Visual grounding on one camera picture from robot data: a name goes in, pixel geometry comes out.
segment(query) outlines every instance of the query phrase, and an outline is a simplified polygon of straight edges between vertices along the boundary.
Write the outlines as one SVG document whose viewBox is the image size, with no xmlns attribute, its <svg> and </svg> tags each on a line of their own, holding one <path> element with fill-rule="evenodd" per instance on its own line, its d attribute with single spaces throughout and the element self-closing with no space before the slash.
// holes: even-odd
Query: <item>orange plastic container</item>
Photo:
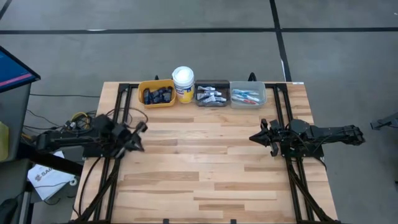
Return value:
<svg viewBox="0 0 398 224">
<path fill-rule="evenodd" d="M 149 91 L 155 91 L 162 87 L 173 87 L 172 91 L 172 100 L 170 103 L 157 103 L 153 105 L 144 104 L 144 90 L 149 89 Z M 166 106 L 173 106 L 175 103 L 175 90 L 174 90 L 174 82 L 173 80 L 153 80 L 153 81 L 144 81 L 138 85 L 138 99 L 144 105 L 145 108 L 160 108 Z"/>
</svg>

